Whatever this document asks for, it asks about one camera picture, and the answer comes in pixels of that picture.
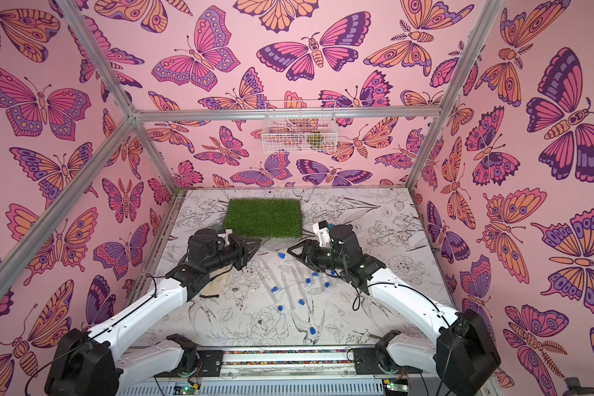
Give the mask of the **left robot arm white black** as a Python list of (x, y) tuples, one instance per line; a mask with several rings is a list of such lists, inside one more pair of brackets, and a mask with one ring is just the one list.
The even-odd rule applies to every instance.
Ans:
[(194, 376), (201, 369), (197, 344), (180, 334), (141, 351), (129, 348), (173, 310), (217, 277), (247, 266), (262, 244), (227, 230), (201, 229), (187, 241), (178, 265), (120, 313), (88, 330), (64, 335), (49, 365), (48, 395), (115, 395), (162, 373)]

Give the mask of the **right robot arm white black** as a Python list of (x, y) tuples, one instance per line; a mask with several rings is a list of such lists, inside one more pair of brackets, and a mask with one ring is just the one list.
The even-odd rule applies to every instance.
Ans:
[(403, 316), (423, 334), (413, 341), (398, 330), (375, 345), (384, 372), (412, 367), (432, 372), (439, 386), (454, 395), (480, 392), (501, 365), (485, 322), (473, 310), (443, 305), (397, 277), (381, 260), (364, 253), (349, 224), (315, 224), (316, 239), (305, 239), (287, 252), (313, 272), (336, 275), (360, 295), (369, 295)]

